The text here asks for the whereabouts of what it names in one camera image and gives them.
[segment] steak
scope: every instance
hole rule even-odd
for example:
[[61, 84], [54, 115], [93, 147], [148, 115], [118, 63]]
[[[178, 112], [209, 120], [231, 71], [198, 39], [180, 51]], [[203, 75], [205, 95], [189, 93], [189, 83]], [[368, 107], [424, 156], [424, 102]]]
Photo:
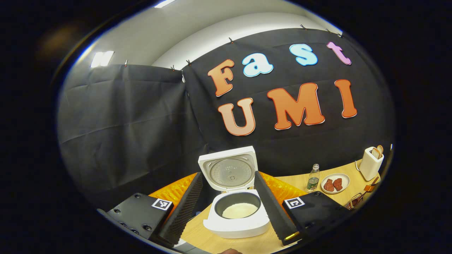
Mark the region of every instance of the steak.
[[323, 186], [323, 188], [327, 191], [334, 191], [334, 185], [333, 185], [333, 180], [328, 179], [326, 180], [325, 185]]
[[342, 189], [342, 178], [337, 178], [336, 180], [334, 180], [333, 186], [337, 191], [340, 191]]

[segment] white plate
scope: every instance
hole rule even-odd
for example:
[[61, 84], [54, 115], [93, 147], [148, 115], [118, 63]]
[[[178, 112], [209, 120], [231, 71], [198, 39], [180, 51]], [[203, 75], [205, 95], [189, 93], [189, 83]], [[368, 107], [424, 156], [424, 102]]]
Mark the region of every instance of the white plate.
[[[331, 180], [333, 180], [333, 182], [334, 182], [337, 178], [342, 178], [342, 189], [341, 189], [340, 191], [337, 191], [336, 188], [334, 189], [334, 191], [327, 191], [327, 190], [325, 190], [325, 189], [323, 188], [323, 186], [324, 186], [325, 183], [326, 183], [326, 180], [331, 179]], [[343, 173], [335, 173], [335, 174], [331, 174], [331, 175], [325, 177], [325, 178], [322, 180], [322, 185], [321, 185], [321, 187], [322, 187], [322, 190], [323, 190], [324, 192], [326, 192], [326, 193], [329, 193], [329, 194], [336, 194], [336, 193], [339, 193], [339, 192], [345, 190], [345, 188], [347, 188], [349, 184], [350, 184], [350, 177], [348, 177], [348, 175], [343, 174]]]

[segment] orange letter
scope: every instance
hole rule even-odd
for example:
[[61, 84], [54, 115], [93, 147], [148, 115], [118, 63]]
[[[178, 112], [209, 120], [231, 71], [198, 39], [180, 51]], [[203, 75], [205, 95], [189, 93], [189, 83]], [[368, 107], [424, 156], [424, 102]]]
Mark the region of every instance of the orange letter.
[[219, 64], [217, 67], [211, 69], [207, 75], [210, 76], [213, 79], [213, 83], [217, 87], [217, 91], [215, 95], [217, 97], [222, 96], [223, 94], [229, 92], [232, 89], [232, 84], [228, 84], [226, 82], [226, 79], [229, 81], [234, 78], [234, 75], [232, 74], [232, 71], [227, 67], [233, 67], [234, 62], [231, 59], [228, 59], [221, 64]]
[[292, 123], [287, 120], [286, 113], [297, 126], [300, 126], [305, 109], [306, 125], [319, 124], [325, 121], [325, 117], [320, 111], [319, 100], [317, 98], [317, 84], [302, 84], [298, 92], [297, 101], [284, 88], [269, 91], [267, 97], [272, 99], [275, 104], [276, 117], [278, 119], [278, 122], [275, 124], [275, 129], [277, 130], [285, 130], [292, 126]]
[[237, 102], [237, 105], [243, 109], [243, 114], [245, 115], [246, 125], [243, 127], [238, 127], [234, 120], [234, 114], [232, 109], [234, 105], [231, 103], [221, 105], [218, 107], [218, 111], [223, 116], [223, 121], [225, 122], [226, 130], [235, 136], [246, 136], [254, 131], [256, 127], [256, 122], [254, 121], [253, 110], [251, 104], [253, 103], [252, 98], [241, 99]]
[[358, 114], [353, 104], [352, 92], [350, 91], [350, 81], [348, 80], [336, 80], [335, 86], [339, 88], [340, 94], [342, 96], [342, 104], [344, 105], [344, 110], [342, 111], [343, 118], [352, 118]]

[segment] plastic bottle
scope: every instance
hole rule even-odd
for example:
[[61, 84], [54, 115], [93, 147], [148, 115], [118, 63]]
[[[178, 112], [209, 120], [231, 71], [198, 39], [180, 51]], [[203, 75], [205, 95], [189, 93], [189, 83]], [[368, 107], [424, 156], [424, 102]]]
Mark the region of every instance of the plastic bottle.
[[307, 189], [315, 190], [317, 188], [317, 186], [319, 185], [319, 179], [320, 179], [319, 165], [314, 164], [314, 166], [312, 166], [311, 173], [309, 173]]

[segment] wooden table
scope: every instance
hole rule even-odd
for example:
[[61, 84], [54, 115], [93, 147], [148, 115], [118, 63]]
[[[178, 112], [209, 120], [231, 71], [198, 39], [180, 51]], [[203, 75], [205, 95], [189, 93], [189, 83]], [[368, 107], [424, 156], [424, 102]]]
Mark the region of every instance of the wooden table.
[[[320, 183], [326, 176], [334, 173], [344, 173], [348, 175], [350, 177], [350, 184], [345, 190], [340, 193], [327, 194], [320, 187]], [[293, 176], [281, 176], [277, 178], [307, 192], [306, 184], [308, 177], [309, 174], [299, 174]], [[319, 186], [316, 190], [323, 192], [325, 195], [328, 195], [331, 199], [335, 200], [339, 204], [344, 205], [354, 195], [358, 194], [359, 192], [364, 193], [364, 186], [371, 184], [374, 179], [366, 181], [361, 173], [356, 170], [355, 162], [352, 162], [338, 168], [321, 170]], [[364, 200], [368, 197], [369, 194], [366, 194], [364, 196]], [[187, 223], [185, 230], [183, 231], [181, 236], [184, 241], [199, 249], [213, 254], [221, 253], [222, 251], [229, 248], [236, 249], [244, 254], [269, 254], [289, 247], [282, 245], [272, 227], [270, 227], [269, 230], [262, 235], [241, 239], [224, 239], [217, 236], [216, 234], [213, 234], [203, 225], [203, 220], [206, 220], [209, 215], [210, 207], [211, 205], [209, 205], [206, 209], [204, 209], [204, 211], [202, 211], [199, 215], [197, 215]]]

